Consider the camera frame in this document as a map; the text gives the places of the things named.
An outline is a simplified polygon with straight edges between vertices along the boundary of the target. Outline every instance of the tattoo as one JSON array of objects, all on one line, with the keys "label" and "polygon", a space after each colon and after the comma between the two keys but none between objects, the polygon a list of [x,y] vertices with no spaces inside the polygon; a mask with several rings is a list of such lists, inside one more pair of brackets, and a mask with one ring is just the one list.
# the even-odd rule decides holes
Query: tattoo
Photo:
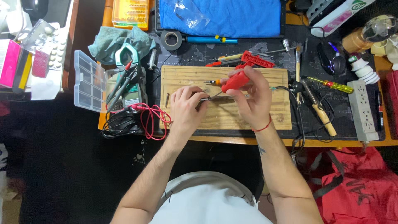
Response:
[{"label": "tattoo", "polygon": [[260,150],[260,154],[263,155],[263,153],[265,153],[265,150],[262,149],[260,146],[258,146],[258,149]]}]

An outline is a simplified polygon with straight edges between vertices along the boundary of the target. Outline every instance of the yellow screwdriver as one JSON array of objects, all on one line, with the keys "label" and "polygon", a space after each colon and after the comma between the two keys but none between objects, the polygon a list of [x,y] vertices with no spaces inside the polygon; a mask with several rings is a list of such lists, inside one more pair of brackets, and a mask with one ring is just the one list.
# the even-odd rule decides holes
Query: yellow screwdriver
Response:
[{"label": "yellow screwdriver", "polygon": [[354,89],[351,88],[351,87],[349,87],[349,86],[345,86],[345,85],[341,85],[341,84],[338,84],[338,83],[330,82],[330,81],[328,81],[328,80],[322,81],[322,80],[316,79],[316,78],[314,78],[314,77],[308,77],[308,78],[311,79],[311,80],[313,80],[313,81],[320,82],[320,83],[322,83],[324,86],[328,86],[328,87],[330,87],[330,88],[337,89],[337,90],[340,90],[340,91],[342,91],[342,92],[346,92],[346,93],[348,93],[348,94],[354,92]]}]

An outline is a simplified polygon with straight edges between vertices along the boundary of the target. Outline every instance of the man's left hand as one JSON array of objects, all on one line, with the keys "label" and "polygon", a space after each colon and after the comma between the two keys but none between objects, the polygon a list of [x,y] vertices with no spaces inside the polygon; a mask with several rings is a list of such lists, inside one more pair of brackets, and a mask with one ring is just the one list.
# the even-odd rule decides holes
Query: man's left hand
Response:
[{"label": "man's left hand", "polygon": [[181,87],[170,96],[170,117],[172,118],[170,136],[188,141],[205,116],[209,101],[203,101],[198,111],[196,107],[201,98],[207,97],[209,95],[197,86]]}]

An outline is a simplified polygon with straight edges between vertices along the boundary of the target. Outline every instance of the wooden cutting board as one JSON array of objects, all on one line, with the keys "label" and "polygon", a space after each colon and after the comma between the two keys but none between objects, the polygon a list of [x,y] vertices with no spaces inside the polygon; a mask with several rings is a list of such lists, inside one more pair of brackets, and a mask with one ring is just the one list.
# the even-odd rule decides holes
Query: wooden cutting board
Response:
[{"label": "wooden cutting board", "polygon": [[[167,93],[170,95],[183,86],[199,86],[210,96],[221,91],[220,86],[206,84],[204,81],[216,80],[227,77],[229,71],[235,68],[229,67],[195,67],[195,66],[162,66],[162,87],[160,97],[160,108],[170,113],[170,100],[167,107]],[[287,87],[286,69],[257,69],[261,71],[269,81],[270,87]],[[278,89],[272,92],[271,117],[277,130],[291,130],[292,121],[290,114],[289,93],[286,90]],[[234,100],[211,101],[198,129],[217,130],[250,130],[251,127],[238,113],[238,107]]]}]

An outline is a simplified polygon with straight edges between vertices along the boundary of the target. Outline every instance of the teal cloth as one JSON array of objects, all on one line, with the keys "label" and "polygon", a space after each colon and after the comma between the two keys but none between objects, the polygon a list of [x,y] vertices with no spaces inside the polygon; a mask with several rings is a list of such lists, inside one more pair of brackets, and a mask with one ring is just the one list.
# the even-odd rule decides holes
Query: teal cloth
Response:
[{"label": "teal cloth", "polygon": [[102,64],[114,65],[115,53],[127,38],[131,39],[131,45],[138,51],[140,59],[156,46],[155,40],[136,26],[132,30],[102,26],[88,50]]}]

